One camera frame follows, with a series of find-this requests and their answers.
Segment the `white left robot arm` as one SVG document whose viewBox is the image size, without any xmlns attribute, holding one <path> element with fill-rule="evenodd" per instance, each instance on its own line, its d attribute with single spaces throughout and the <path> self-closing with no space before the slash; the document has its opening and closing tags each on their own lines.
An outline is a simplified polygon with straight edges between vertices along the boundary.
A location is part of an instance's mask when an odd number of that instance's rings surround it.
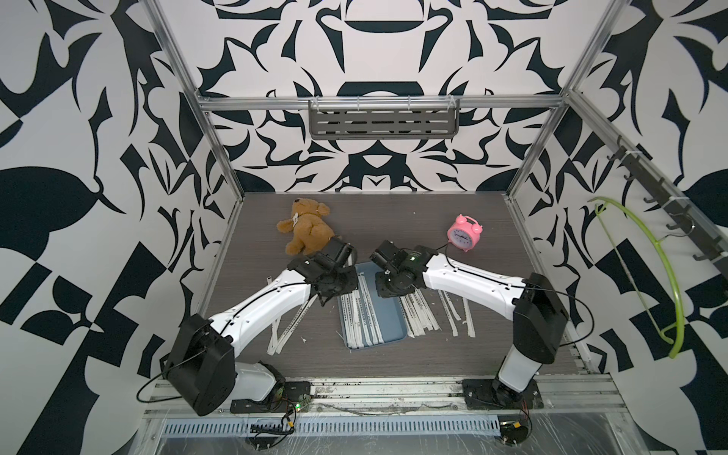
<svg viewBox="0 0 728 455">
<path fill-rule="evenodd" d="M 208 318 L 191 315 L 179 327 L 161 377 L 199 416 L 231 395 L 258 403 L 273 400 L 280 374 L 261 362 L 238 363 L 238 356 L 287 312 L 356 290 L 357 257 L 351 244 L 333 238 L 323 250 L 294 258 L 270 284 L 230 309 Z"/>
</svg>

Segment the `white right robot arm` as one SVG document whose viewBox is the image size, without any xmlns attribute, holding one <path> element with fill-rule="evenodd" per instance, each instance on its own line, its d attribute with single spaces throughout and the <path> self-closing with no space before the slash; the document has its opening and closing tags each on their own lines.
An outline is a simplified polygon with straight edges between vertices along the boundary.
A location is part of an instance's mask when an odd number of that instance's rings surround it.
<svg viewBox="0 0 728 455">
<path fill-rule="evenodd" d="M 375 286 L 383 298 L 428 288 L 483 305 L 512 323 L 511 347 L 486 400 L 476 400 L 480 406 L 521 407 L 541 367 L 555 362 L 569 315 L 545 276 L 498 275 L 457 262 L 444 251 L 398 248 L 390 241 L 383 242 L 370 259 L 380 268 Z"/>
</svg>

